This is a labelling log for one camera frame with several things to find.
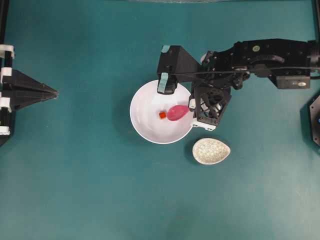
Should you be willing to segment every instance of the teal table surface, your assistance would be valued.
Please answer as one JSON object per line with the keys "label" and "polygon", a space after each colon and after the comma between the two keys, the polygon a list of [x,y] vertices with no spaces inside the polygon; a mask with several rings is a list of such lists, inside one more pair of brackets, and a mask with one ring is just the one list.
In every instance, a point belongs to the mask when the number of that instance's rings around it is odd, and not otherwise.
{"label": "teal table surface", "polygon": [[[203,4],[12,0],[14,68],[59,90],[20,110],[0,148],[1,240],[317,240],[320,155],[306,90],[252,76],[213,132],[158,145],[130,122],[164,44],[196,59],[237,41],[315,39],[311,0]],[[200,138],[231,147],[192,156]]]}

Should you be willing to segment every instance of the speckled dish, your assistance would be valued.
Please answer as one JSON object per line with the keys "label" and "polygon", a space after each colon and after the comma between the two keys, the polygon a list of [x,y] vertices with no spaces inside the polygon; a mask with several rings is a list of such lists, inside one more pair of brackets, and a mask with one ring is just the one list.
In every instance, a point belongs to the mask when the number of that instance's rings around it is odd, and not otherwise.
{"label": "speckled dish", "polygon": [[192,148],[192,154],[199,163],[204,165],[217,164],[231,153],[230,147],[213,138],[202,138]]}

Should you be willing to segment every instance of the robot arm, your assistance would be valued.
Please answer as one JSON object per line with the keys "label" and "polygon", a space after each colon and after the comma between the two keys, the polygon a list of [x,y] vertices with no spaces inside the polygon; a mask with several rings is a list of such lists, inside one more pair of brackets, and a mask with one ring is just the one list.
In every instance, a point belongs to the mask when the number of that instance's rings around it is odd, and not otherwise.
{"label": "robot arm", "polygon": [[311,72],[319,68],[315,41],[266,39],[237,42],[226,51],[208,51],[199,64],[181,46],[162,48],[157,92],[173,94],[178,83],[192,82],[189,109],[194,127],[212,131],[218,126],[231,99],[255,74],[269,78],[278,89],[308,89]]}

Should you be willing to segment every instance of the black metal frame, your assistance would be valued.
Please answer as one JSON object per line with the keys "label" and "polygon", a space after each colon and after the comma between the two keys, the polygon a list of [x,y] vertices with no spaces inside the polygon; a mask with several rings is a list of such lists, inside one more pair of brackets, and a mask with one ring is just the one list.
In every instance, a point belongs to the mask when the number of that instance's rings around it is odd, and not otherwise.
{"label": "black metal frame", "polygon": [[16,111],[26,106],[57,98],[58,91],[37,82],[22,72],[13,69],[15,51],[12,45],[5,45],[6,23],[9,0],[0,0],[0,45],[1,45],[1,95],[0,146],[14,133]]}

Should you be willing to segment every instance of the cable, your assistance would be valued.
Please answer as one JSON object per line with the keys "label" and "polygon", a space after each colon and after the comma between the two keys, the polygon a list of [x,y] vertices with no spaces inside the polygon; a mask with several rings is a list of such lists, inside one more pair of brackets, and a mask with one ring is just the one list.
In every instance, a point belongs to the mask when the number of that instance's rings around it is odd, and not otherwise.
{"label": "cable", "polygon": [[194,72],[178,72],[178,73],[169,73],[170,75],[189,75],[189,74],[238,74],[238,73],[255,73],[261,70],[283,70],[283,69],[303,69],[303,70],[320,70],[320,67],[313,66],[279,66],[279,67],[270,67],[262,69],[247,69],[247,70],[229,70],[229,71],[194,71]]}

